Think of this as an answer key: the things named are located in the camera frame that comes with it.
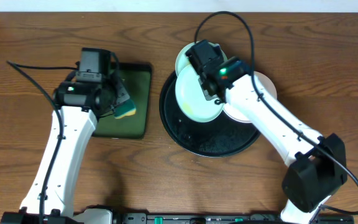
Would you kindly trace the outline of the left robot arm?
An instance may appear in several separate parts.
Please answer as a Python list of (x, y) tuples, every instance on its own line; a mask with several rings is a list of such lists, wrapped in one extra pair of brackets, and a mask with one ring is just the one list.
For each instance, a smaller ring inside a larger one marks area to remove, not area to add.
[(54, 90), (49, 139), (34, 182), (19, 213), (5, 213), (3, 223), (112, 223), (113, 212), (90, 208), (74, 214), (78, 174), (91, 136), (110, 114), (122, 118), (135, 107), (118, 71), (77, 72)]

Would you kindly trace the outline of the green yellow sponge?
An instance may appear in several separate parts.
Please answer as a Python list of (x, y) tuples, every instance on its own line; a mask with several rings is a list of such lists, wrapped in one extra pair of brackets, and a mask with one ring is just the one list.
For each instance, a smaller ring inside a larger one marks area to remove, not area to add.
[(123, 102), (122, 104), (118, 105), (114, 109), (114, 117), (116, 119), (121, 119), (126, 116), (132, 116), (135, 115), (135, 113), (136, 113), (136, 106), (131, 99)]

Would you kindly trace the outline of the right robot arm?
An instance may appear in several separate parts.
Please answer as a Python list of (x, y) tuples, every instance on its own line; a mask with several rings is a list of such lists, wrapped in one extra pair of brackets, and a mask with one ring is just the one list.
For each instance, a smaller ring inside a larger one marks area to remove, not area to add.
[(289, 112), (237, 57), (192, 62), (207, 96), (240, 111), (277, 150), (288, 167), (282, 189), (288, 198), (280, 218), (309, 223), (347, 181), (346, 152), (336, 135), (324, 137)]

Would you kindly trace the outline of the mint plate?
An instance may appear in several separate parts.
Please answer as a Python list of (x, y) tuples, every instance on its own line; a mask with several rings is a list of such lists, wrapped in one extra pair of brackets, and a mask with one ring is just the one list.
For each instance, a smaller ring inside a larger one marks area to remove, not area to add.
[[(179, 54), (177, 55), (177, 59), (175, 61), (175, 72), (177, 77), (190, 77), (192, 79), (199, 78), (199, 75), (195, 72), (194, 68), (191, 66), (190, 61), (185, 55), (185, 52), (195, 43), (190, 43), (183, 47)], [(223, 52), (224, 59), (226, 62), (228, 60), (226, 54)]]
[(187, 65), (177, 76), (175, 97), (181, 111), (191, 120), (207, 123), (217, 118), (223, 105), (207, 101), (199, 84), (199, 76), (191, 65)]

